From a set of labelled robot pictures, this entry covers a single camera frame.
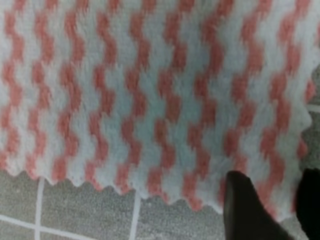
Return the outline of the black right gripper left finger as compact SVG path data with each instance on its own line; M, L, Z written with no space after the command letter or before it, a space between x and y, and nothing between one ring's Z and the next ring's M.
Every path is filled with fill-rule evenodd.
M225 179L223 223L227 240L292 240L265 210L249 177L229 171Z

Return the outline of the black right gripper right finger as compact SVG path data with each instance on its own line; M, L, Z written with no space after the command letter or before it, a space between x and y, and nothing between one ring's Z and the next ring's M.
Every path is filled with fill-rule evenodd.
M296 216L309 240L320 239L320 170L306 168L296 194Z

